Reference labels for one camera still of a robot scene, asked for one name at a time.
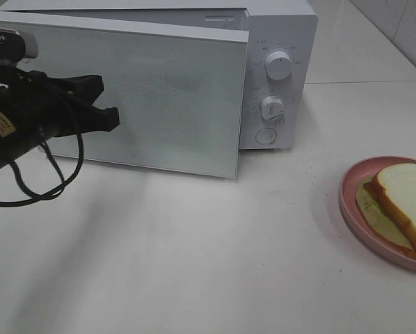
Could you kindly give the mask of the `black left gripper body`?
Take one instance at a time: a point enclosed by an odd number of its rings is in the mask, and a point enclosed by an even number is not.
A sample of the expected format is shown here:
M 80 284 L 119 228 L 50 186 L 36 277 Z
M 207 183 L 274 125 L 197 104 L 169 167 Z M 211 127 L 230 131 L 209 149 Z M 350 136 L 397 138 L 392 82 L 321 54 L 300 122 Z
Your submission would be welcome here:
M 84 105 L 43 72 L 0 65 L 0 146 L 37 146 L 64 136 L 75 136 L 82 146 L 79 107 Z

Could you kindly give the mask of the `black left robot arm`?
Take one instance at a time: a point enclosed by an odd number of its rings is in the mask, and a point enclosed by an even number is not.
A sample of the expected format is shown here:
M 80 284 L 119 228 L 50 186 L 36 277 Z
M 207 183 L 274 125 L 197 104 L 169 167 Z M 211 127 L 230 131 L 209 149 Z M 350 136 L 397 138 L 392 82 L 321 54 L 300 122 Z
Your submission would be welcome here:
M 110 132 L 118 109 L 98 109 L 99 75 L 51 78 L 0 65 L 0 169 L 43 141 L 89 132 Z

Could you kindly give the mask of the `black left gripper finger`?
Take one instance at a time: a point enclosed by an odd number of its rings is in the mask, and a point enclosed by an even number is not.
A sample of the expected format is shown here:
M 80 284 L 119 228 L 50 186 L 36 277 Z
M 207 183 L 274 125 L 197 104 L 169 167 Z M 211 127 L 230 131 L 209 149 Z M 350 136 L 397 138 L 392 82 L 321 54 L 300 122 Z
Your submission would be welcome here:
M 93 104 L 104 92 L 103 79 L 99 75 L 85 75 L 61 79 L 51 78 L 51 82 L 61 90 L 89 104 Z
M 120 125 L 116 107 L 98 109 L 93 105 L 79 107 L 79 129 L 82 134 L 111 132 Z

